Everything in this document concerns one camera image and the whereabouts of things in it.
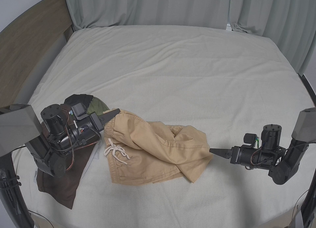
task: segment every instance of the black cylindrical motor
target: black cylindrical motor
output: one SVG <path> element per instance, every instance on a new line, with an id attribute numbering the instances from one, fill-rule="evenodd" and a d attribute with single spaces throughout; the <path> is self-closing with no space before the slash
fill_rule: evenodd
<path id="1" fill-rule="evenodd" d="M 65 132 L 67 117 L 63 113 L 60 105 L 50 105 L 44 108 L 40 115 L 51 135 L 58 136 Z"/>
<path id="2" fill-rule="evenodd" d="M 275 150 L 280 145 L 282 127 L 277 124 L 268 124 L 261 133 L 261 150 Z"/>

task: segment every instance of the headboard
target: headboard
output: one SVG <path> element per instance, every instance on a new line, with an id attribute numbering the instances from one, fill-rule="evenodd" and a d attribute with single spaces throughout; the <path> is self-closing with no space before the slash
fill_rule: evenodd
<path id="1" fill-rule="evenodd" d="M 56 41 L 64 39 L 63 34 L 69 39 L 71 25 L 66 0 L 42 0 L 0 32 L 0 107 L 16 100 L 27 78 Z"/>

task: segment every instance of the tan shorts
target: tan shorts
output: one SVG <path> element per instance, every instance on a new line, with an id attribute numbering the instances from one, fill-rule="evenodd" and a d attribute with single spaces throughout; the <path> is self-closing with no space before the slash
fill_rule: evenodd
<path id="1" fill-rule="evenodd" d="M 205 133 L 146 122 L 121 110 L 104 127 L 113 183 L 144 185 L 185 176 L 195 182 L 212 158 Z"/>

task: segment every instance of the brown garment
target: brown garment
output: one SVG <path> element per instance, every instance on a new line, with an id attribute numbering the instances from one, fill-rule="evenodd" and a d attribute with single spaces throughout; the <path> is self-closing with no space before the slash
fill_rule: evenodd
<path id="1" fill-rule="evenodd" d="M 185 176 L 195 182 L 212 158 L 205 133 L 192 126 L 146 122 L 121 110 L 104 127 L 106 146 L 124 149 L 107 155 L 113 183 L 143 185 Z"/>
<path id="2" fill-rule="evenodd" d="M 61 104 L 61 108 L 65 113 L 68 113 L 70 107 L 66 104 Z M 73 124 L 70 120 L 67 121 L 68 125 Z M 45 137 L 49 135 L 44 123 L 42 123 L 43 134 Z M 80 178 L 83 170 L 90 158 L 93 147 L 95 145 L 89 145 L 87 147 L 74 151 L 75 159 L 71 169 L 66 171 L 64 176 L 57 178 L 53 177 L 41 170 L 37 170 L 37 186 L 39 191 L 50 194 L 57 202 L 72 209 L 73 203 L 76 197 L 76 191 L 79 186 Z M 66 156 L 67 167 L 70 166 L 72 161 L 72 155 Z"/>

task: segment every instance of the white bed sheet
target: white bed sheet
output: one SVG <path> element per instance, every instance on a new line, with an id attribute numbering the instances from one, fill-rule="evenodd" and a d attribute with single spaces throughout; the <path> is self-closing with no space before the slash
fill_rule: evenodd
<path id="1" fill-rule="evenodd" d="M 69 95 L 92 94 L 144 120 L 192 125 L 214 148 L 243 144 L 265 124 L 282 126 L 288 147 L 299 111 L 313 107 L 305 87 L 268 38 L 200 27 L 118 26 L 75 32 L 30 100 L 37 116 Z M 65 227 L 254 227 L 292 206 L 309 187 L 316 150 L 297 174 L 273 183 L 214 157 L 193 184 L 185 178 L 145 186 L 111 183 L 104 143 L 77 189 L 72 210 L 39 192 L 26 149 L 13 154 L 30 210 Z"/>

